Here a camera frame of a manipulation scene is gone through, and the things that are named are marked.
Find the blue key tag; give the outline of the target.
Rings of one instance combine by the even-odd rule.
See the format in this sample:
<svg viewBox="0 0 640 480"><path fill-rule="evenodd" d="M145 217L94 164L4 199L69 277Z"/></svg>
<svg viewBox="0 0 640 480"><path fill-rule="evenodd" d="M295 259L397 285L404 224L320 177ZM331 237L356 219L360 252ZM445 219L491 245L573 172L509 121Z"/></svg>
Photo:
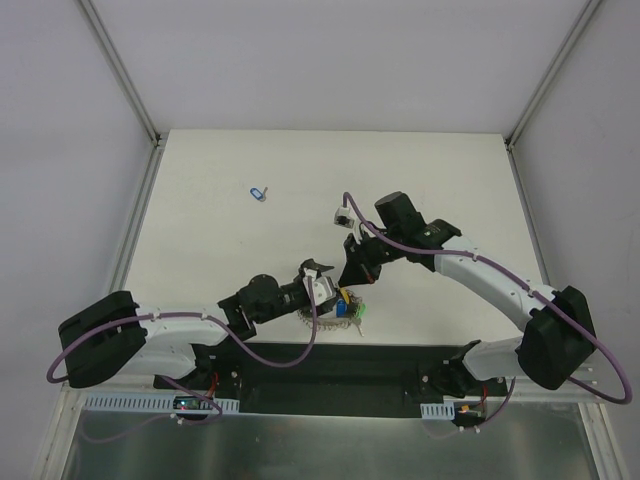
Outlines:
<svg viewBox="0 0 640 480"><path fill-rule="evenodd" d="M335 305L335 314L337 318L345 318L348 316L348 307L349 304L344 300L340 299L337 301Z"/></svg>

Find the large metal keyring with rings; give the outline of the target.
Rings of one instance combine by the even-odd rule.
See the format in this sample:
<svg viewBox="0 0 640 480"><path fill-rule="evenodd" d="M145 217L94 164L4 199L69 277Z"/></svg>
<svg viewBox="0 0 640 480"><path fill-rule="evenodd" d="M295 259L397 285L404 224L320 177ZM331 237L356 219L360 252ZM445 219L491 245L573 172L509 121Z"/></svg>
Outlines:
<svg viewBox="0 0 640 480"><path fill-rule="evenodd" d="M345 318L337 318L335 314L335 307L329 313L318 316L315 313L312 313L312 308L310 306L302 307L297 311L298 318L310 329L320 332L320 331L337 331L341 329L348 329L350 327L355 327L353 322L354 320L360 319L362 322L362 317L358 317L356 315L356 311L360 304L364 304L361 297L354 294L353 291L347 289L349 293L349 300L346 302L349 304L348 307L348 316ZM339 299L346 300L339 292Z"/></svg>

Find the silver key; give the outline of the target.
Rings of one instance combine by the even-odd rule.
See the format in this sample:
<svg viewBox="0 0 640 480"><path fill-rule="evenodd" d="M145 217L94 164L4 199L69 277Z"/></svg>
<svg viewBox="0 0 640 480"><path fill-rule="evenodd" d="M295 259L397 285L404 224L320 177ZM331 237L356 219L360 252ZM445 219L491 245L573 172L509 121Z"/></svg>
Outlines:
<svg viewBox="0 0 640 480"><path fill-rule="evenodd" d="M360 335L361 337L364 337L364 332L363 332L362 324L361 324L361 323L362 323L362 322L360 321L360 319L354 320L354 322L353 322L353 324L354 324L354 326L356 327L356 329L357 329L357 331L358 331L359 335Z"/></svg>

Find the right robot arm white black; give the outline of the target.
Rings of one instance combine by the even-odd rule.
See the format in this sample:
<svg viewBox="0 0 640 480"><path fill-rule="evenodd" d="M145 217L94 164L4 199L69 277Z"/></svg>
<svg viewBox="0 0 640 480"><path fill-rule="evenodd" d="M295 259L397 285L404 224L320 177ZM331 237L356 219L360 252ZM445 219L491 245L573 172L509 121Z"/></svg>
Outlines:
<svg viewBox="0 0 640 480"><path fill-rule="evenodd" d="M556 290L490 265L487 257L450 223L426 222L403 192L380 199L381 228L363 222L346 204L335 224L350 229L344 241L342 287L375 283L383 265L399 259L458 282L504 314L520 331L511 339L474 340L427 373L441 395L462 398L488 380L526 376L547 390L559 389L594 352L594 328L585 296L568 286Z"/></svg>

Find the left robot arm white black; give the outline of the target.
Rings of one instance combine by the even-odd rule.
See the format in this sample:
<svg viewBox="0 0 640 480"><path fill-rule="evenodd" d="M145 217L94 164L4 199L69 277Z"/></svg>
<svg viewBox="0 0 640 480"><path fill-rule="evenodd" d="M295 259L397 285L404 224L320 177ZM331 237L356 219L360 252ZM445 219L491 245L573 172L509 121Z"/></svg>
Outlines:
<svg viewBox="0 0 640 480"><path fill-rule="evenodd" d="M317 321L340 297L327 270L308 259L288 284L256 275L211 313L144 310L131 292L113 292L59 326L62 352L46 378L82 389L118 374L152 375L202 388L212 367L198 356L197 347L216 347L227 340L244 344L255 336L257 325L300 310Z"/></svg>

